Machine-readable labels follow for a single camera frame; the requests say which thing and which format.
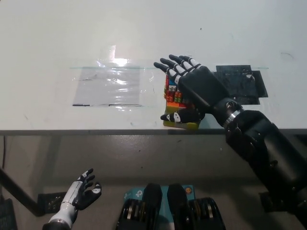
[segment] robotic hand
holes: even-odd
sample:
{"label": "robotic hand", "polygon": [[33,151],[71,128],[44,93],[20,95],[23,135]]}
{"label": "robotic hand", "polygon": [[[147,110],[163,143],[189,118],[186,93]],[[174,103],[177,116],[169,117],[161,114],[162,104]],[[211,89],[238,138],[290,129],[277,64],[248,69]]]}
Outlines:
{"label": "robotic hand", "polygon": [[307,161],[279,129],[259,111],[244,110],[205,66],[187,56],[170,55],[154,66],[173,80],[195,109],[179,110],[161,119],[175,122],[201,120],[212,114],[226,130],[226,142],[267,187],[262,199],[272,210],[294,214],[307,229]]}
{"label": "robotic hand", "polygon": [[230,98],[228,91],[207,67],[187,56],[170,55],[169,58],[176,63],[161,58],[160,61],[165,65],[155,62],[154,66],[165,72],[170,80],[178,85],[178,89],[194,103],[195,108],[162,115],[162,120],[196,122],[202,120],[207,113],[213,114],[217,122],[224,126],[233,112],[242,109]]}
{"label": "robotic hand", "polygon": [[101,185],[96,182],[94,189],[86,190],[93,185],[95,176],[89,169],[72,183],[66,193],[60,210],[43,226],[43,230],[71,230],[77,219],[78,210],[84,210],[101,196]]}

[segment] toy block stack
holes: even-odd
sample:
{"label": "toy block stack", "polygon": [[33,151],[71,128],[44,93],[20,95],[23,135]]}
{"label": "toy block stack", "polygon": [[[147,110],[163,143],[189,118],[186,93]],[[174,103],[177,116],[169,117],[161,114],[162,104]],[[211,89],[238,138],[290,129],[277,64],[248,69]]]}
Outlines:
{"label": "toy block stack", "polygon": [[[166,76],[164,86],[164,98],[166,99],[165,114],[177,112],[180,109],[193,107],[188,99],[184,98],[182,93],[178,90],[176,84]],[[200,122],[191,123],[175,123],[171,121],[163,121],[163,125],[167,127],[176,127],[184,129],[198,129]]]}

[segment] white table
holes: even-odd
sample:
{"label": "white table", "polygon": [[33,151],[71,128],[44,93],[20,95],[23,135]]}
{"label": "white table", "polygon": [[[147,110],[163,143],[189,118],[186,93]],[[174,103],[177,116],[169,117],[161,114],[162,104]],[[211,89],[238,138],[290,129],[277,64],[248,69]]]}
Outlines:
{"label": "white table", "polygon": [[[0,133],[183,132],[160,120],[165,77],[156,70],[152,106],[72,106],[76,63],[109,58],[110,46],[114,58],[146,63],[184,54],[211,70],[249,64],[261,71],[269,97],[245,108],[262,111],[280,129],[306,133],[305,9],[304,0],[2,0]],[[220,130],[210,116],[201,129]]]}

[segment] floor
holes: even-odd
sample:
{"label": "floor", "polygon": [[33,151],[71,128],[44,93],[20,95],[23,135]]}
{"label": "floor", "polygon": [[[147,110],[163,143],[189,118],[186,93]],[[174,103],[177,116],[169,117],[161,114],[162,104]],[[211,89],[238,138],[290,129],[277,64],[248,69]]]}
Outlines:
{"label": "floor", "polygon": [[[258,193],[265,188],[224,136],[8,137],[5,171],[34,199],[66,191],[89,168],[103,194],[79,212],[74,230],[115,229],[125,192],[149,182],[193,184],[197,198],[215,199],[228,230],[303,229],[290,214],[264,213]],[[6,191],[4,196],[11,197]],[[13,203],[19,230],[39,230],[51,217],[36,218],[14,198]]]}

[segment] transparent plastic wrap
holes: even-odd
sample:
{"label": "transparent plastic wrap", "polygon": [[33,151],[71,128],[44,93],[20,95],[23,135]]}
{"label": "transparent plastic wrap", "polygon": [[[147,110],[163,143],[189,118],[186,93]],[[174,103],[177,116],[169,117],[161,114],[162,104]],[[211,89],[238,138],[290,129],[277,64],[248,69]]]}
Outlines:
{"label": "transparent plastic wrap", "polygon": [[99,59],[81,69],[73,106],[154,106],[155,90],[163,88],[164,80],[154,77],[158,71],[146,60]]}

